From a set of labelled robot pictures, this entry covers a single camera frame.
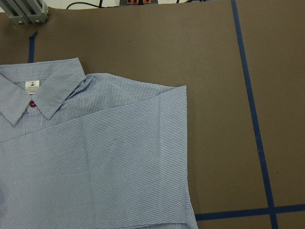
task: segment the striped shirt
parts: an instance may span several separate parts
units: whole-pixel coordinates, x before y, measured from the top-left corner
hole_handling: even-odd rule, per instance
[[[25,82],[40,81],[34,94]],[[0,65],[1,229],[197,229],[186,87]]]

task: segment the button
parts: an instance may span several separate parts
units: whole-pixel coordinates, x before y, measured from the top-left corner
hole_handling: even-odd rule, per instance
[[[34,103],[34,101],[30,101],[30,107],[36,107],[36,104]]]

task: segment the clothing label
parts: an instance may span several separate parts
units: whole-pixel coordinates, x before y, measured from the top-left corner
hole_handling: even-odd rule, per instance
[[[25,90],[29,94],[34,94],[39,88],[39,80],[26,81]]]

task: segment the blue tape line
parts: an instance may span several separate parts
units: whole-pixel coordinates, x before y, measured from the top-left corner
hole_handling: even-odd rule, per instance
[[[29,38],[29,63],[34,62],[34,53],[35,53],[35,36],[37,32],[34,32],[33,35]]]
[[[305,204],[275,207],[276,213],[305,211]]]
[[[239,52],[240,52],[240,57],[241,57],[241,61],[242,61],[243,71],[244,71],[244,81],[246,84],[248,101],[249,101],[250,111],[251,111],[251,116],[252,116],[252,123],[253,123],[253,128],[254,128],[255,139],[256,139],[256,146],[257,146],[257,151],[258,151],[258,155],[259,155],[259,160],[261,163],[264,187],[265,187],[265,192],[266,192],[266,197],[267,197],[267,202],[268,202],[268,208],[269,208],[269,212],[270,212],[271,225],[272,225],[273,229],[278,229],[276,214],[275,214],[275,210],[274,210],[275,205],[274,205],[274,200],[273,200],[273,196],[272,196],[272,192],[271,192],[271,185],[270,185],[267,164],[266,164],[266,159],[265,159],[265,154],[264,154],[263,142],[262,142],[261,133],[259,130],[258,118],[257,118],[257,113],[256,113],[256,108],[255,108],[255,103],[254,103],[254,96],[253,96],[253,91],[252,91],[252,86],[251,86],[251,81],[250,81],[250,74],[249,74],[249,70],[248,70],[246,54],[245,54],[245,50],[244,50],[244,42],[243,42],[241,26],[240,26],[239,17],[238,17],[236,0],[231,0],[231,4],[232,4]]]
[[[259,215],[268,215],[268,208],[258,208],[258,209],[248,209],[240,211],[224,211],[224,212],[215,212],[215,213],[206,213],[195,215],[197,221],[201,220],[211,220],[211,219],[227,219],[227,218],[236,218],[236,217],[245,217],[245,216],[259,216]]]
[[[275,207],[275,213],[287,213],[287,212],[297,212],[297,211],[305,211],[305,204]],[[223,212],[196,214],[195,218],[197,221],[201,221],[201,220],[227,219],[227,218],[259,216],[259,215],[269,215],[269,214],[270,214],[269,208],[257,208],[257,209],[247,209],[247,210],[239,210],[239,211],[223,211]]]

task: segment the metal bracket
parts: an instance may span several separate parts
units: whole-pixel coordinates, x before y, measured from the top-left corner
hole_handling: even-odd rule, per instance
[[[0,0],[0,7],[17,25],[46,23],[49,13],[43,0]]]

